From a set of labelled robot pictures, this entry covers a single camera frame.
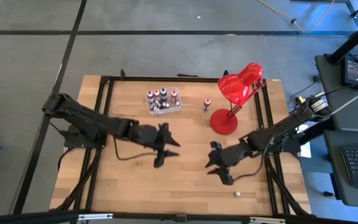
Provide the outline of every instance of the lamp base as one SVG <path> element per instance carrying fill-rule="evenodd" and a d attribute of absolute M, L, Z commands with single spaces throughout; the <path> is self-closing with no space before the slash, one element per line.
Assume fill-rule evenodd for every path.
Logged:
<path fill-rule="evenodd" d="M 219 109 L 212 114 L 211 119 L 209 120 L 212 129 L 218 134 L 231 134 L 237 128 L 238 120 L 235 115 L 224 120 L 228 112 L 230 112 L 230 110 Z"/>

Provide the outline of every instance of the red desk lamp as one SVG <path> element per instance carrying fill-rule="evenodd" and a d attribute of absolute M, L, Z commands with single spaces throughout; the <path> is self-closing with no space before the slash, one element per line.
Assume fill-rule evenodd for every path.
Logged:
<path fill-rule="evenodd" d="M 235 104 L 235 107 L 231 110 L 219 109 L 212 114 L 209 122 L 214 131 L 219 134 L 231 134 L 236 130 L 238 125 L 236 113 L 263 86 L 263 73 L 262 66 L 250 63 L 239 74 L 229 74 L 219 79 L 219 89 L 226 99 Z M 253 84 L 256 85 L 250 93 L 250 86 Z"/>

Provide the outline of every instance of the wooden tabletop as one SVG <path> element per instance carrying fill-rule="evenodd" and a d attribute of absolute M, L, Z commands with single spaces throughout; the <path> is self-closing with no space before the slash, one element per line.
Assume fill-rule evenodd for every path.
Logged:
<path fill-rule="evenodd" d="M 100 76 L 84 76 L 78 101 L 94 108 Z M 267 80 L 274 122 L 288 116 L 280 80 Z M 146 109 L 145 93 L 162 87 L 176 86 L 180 90 L 183 106 L 180 111 L 151 115 Z M 263 96 L 261 95 L 264 122 L 267 124 Z M 202 110 L 205 98 L 211 99 L 209 111 Z M 108 136 L 102 150 L 91 210 L 94 212 L 127 213 L 186 213 L 209 215 L 271 215 L 271 206 L 265 169 L 257 175 L 240 179 L 232 186 L 223 185 L 217 175 L 207 175 L 213 169 L 204 168 L 211 151 L 209 143 L 217 141 L 223 147 L 238 143 L 238 138 L 257 129 L 258 122 L 254 99 L 250 99 L 237 114 L 239 125 L 233 134 L 222 136 L 210 125 L 211 114 L 220 108 L 229 108 L 217 83 L 192 82 L 138 82 L 115 81 L 112 89 L 110 116 L 133 118 L 141 124 L 158 125 L 168 122 L 173 138 L 181 147 L 169 146 L 180 153 L 168 157 L 165 164 L 155 169 L 155 156 L 144 156 L 119 161 L 114 152 L 112 137 Z M 117 141 L 120 157 L 152 152 L 131 142 Z M 59 206 L 78 182 L 84 149 L 75 149 L 62 160 L 50 208 Z M 310 212 L 305 183 L 298 159 L 281 153 L 285 184 L 298 203 Z M 247 158 L 231 169 L 233 177 L 254 172 L 260 157 Z M 276 198 L 282 211 L 280 194 Z"/>

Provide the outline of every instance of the lamp shade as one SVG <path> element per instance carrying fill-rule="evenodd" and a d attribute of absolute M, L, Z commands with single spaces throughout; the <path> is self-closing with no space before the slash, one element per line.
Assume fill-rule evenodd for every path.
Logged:
<path fill-rule="evenodd" d="M 257 63 L 250 63 L 238 74 L 225 75 L 218 81 L 224 97 L 235 105 L 243 105 L 250 94 L 250 86 L 262 78 L 263 68 Z"/>

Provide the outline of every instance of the gray floor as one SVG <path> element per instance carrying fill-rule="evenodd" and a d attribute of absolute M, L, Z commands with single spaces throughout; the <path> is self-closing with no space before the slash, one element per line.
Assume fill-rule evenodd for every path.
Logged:
<path fill-rule="evenodd" d="M 268 3 L 297 17 L 303 27 L 311 27 L 327 7 L 289 0 Z M 0 0 L 0 29 L 70 30 L 79 6 L 79 0 Z M 88 1 L 80 29 L 294 30 L 287 20 L 256 0 Z M 317 28 L 356 29 L 343 3 L 335 3 Z M 0 150 L 0 214 L 11 206 L 39 126 L 41 106 L 54 84 L 67 41 L 67 36 L 0 36 L 0 141 L 6 145 Z M 75 40 L 61 91 L 76 97 L 83 75 L 118 75 L 121 68 L 128 75 L 220 77 L 225 69 L 238 72 L 248 63 L 258 62 L 266 78 L 283 80 L 289 100 L 290 95 L 312 83 L 311 77 L 317 74 L 314 56 L 333 52 L 345 41 L 339 37 L 80 36 Z M 315 84 L 302 95 L 321 90 L 321 85 Z M 54 130 L 48 131 L 25 212 L 48 209 L 62 142 Z M 350 215 L 358 209 L 342 203 L 335 203 L 335 210 L 346 215 L 324 212 L 322 208 L 333 209 L 332 203 L 311 189 L 329 184 L 315 176 L 306 175 L 305 179 L 313 213 L 358 220 L 357 214 Z"/>

